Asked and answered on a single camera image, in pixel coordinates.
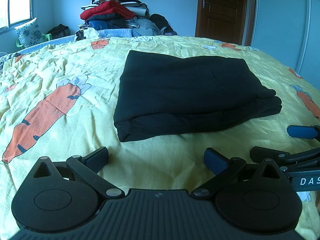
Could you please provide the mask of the white wardrobe sliding door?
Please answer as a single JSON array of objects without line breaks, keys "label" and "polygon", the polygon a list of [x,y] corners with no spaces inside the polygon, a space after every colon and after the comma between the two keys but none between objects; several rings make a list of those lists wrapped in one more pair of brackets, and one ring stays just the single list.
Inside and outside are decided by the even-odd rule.
[{"label": "white wardrobe sliding door", "polygon": [[252,45],[319,88],[319,0],[257,0]]}]

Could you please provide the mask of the yellow carrot print bedsheet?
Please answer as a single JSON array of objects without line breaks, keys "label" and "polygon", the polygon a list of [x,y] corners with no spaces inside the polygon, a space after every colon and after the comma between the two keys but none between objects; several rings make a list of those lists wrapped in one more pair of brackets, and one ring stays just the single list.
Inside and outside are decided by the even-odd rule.
[{"label": "yellow carrot print bedsheet", "polygon": [[[244,59],[260,82],[281,98],[279,114],[214,133],[164,135],[120,142],[114,126],[119,79],[129,51],[186,58]],[[5,61],[1,71],[1,239],[18,226],[12,199],[37,159],[65,161],[101,146],[110,161],[100,176],[127,191],[194,189],[212,177],[203,153],[249,159],[253,146],[298,153],[319,142],[292,138],[290,125],[317,125],[319,91],[289,67],[256,48],[208,38],[112,37],[47,45]]]}]

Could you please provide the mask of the black pants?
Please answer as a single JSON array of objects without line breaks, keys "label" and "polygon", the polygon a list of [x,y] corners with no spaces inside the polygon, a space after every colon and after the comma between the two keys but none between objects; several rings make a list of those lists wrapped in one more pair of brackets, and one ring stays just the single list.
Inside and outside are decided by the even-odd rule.
[{"label": "black pants", "polygon": [[243,59],[132,50],[120,77],[114,126],[121,142],[139,141],[222,131],[281,108],[275,90],[263,86]]}]

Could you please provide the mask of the floral pillow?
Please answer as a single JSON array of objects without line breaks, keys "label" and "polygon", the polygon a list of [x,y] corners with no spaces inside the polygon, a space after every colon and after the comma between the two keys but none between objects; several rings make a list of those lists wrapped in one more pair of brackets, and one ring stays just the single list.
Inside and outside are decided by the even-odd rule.
[{"label": "floral pillow", "polygon": [[36,32],[42,32],[40,30],[39,24],[37,22],[37,18],[34,18],[27,23],[19,25],[19,26],[15,27],[14,29],[16,31],[17,38],[20,35],[29,35],[29,34],[35,34]]}]

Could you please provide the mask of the pile of clothes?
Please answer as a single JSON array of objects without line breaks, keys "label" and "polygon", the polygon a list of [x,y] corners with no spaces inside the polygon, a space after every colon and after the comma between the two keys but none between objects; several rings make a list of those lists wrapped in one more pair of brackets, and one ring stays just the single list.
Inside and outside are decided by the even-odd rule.
[{"label": "pile of clothes", "polygon": [[148,6],[139,0],[91,0],[81,8],[84,21],[75,33],[77,41],[86,38],[176,36],[167,19],[149,14]]}]

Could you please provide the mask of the black bag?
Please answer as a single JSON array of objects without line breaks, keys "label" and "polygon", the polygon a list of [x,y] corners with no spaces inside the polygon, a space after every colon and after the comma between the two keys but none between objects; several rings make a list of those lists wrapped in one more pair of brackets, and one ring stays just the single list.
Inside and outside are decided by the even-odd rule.
[{"label": "black bag", "polygon": [[52,36],[52,39],[55,40],[58,38],[70,36],[71,31],[68,26],[59,24],[58,26],[55,26],[52,29],[50,29],[47,34],[50,34]]}]

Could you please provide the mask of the brown wooden door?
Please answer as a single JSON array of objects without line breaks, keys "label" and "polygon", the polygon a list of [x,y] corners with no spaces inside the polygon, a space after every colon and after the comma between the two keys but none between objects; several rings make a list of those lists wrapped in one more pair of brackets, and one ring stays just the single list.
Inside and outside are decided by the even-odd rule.
[{"label": "brown wooden door", "polygon": [[252,43],[257,0],[198,0],[196,37]]}]

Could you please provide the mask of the green plastic chair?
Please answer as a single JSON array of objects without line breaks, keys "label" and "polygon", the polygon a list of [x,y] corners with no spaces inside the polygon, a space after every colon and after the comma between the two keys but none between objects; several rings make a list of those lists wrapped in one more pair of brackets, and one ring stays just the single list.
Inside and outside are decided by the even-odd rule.
[{"label": "green plastic chair", "polygon": [[20,35],[16,40],[16,47],[24,49],[50,40],[52,40],[51,34],[43,34],[41,32],[29,35]]}]

